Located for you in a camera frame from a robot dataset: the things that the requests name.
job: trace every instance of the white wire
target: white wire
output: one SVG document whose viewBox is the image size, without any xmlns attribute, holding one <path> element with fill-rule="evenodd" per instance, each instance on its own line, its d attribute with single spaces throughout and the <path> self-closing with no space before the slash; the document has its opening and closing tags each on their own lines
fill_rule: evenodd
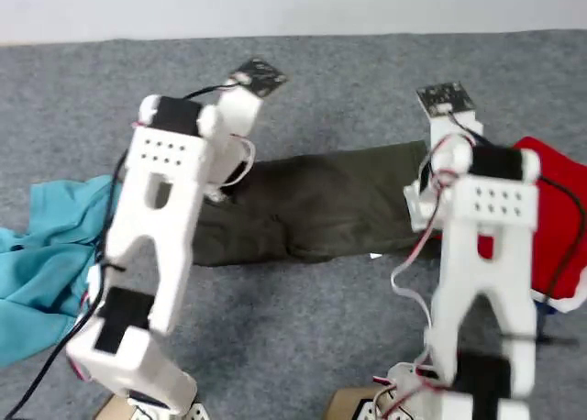
<svg viewBox="0 0 587 420">
<path fill-rule="evenodd" d="M 430 221 L 428 222 L 428 226 L 426 226 L 426 230 L 425 230 L 424 234 L 418 240 L 416 246 L 414 247 L 414 249 L 412 250 L 410 255 L 407 257 L 407 259 L 402 264 L 395 267 L 395 269 L 392 270 L 392 273 L 390 275 L 390 283 L 392 284 L 393 292 L 399 296 L 403 296 L 404 298 L 410 298 L 418 303 L 420 308 L 422 308 L 424 315 L 426 316 L 426 324 L 427 324 L 428 329 L 432 328 L 432 316 L 430 315 L 430 310 L 428 309 L 428 305 L 426 304 L 426 301 L 424 300 L 422 295 L 420 293 L 416 292 L 415 290 L 408 289 L 406 287 L 400 287 L 399 285 L 397 285 L 396 280 L 399 275 L 401 275 L 412 264 L 414 264 L 415 259 L 418 258 L 418 255 L 420 255 L 420 252 L 422 251 L 426 242 L 430 238 L 430 235 L 432 235 L 432 232 L 434 231 L 433 221 L 434 221 L 434 219 L 437 215 L 437 211 L 440 207 L 440 196 L 441 196 L 441 192 L 438 193 L 437 204 L 435 206 L 434 213 L 432 214 Z M 424 350 L 414 359 L 414 362 L 413 362 L 414 368 L 421 365 L 424 362 L 424 360 L 426 360 L 426 358 L 428 357 L 428 353 L 429 353 L 429 346 L 425 340 L 424 341 Z"/>
<path fill-rule="evenodd" d="M 247 138 L 243 138 L 242 136 L 238 136 L 236 134 L 231 135 L 231 137 L 235 138 L 237 140 L 240 140 L 249 149 L 249 155 L 247 156 L 247 164 L 245 165 L 245 168 L 242 170 L 242 173 L 235 180 L 233 180 L 232 182 L 219 184 L 218 185 L 219 188 L 224 188 L 226 186 L 232 186 L 232 185 L 235 185 L 238 182 L 240 182 L 250 172 L 251 168 L 253 167 L 253 164 L 255 163 L 255 155 L 257 153 L 257 151 L 255 149 L 255 144 L 253 142 L 251 142 L 250 140 L 248 140 Z"/>
</svg>

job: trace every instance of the olive green cloth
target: olive green cloth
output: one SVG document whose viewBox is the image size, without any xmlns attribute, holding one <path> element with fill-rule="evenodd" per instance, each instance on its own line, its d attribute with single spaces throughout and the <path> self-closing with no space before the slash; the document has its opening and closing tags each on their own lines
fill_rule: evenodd
<svg viewBox="0 0 587 420">
<path fill-rule="evenodd" d="M 318 262 L 414 244 L 403 188 L 422 141 L 256 163 L 220 203 L 206 200 L 194 263 Z"/>
</svg>

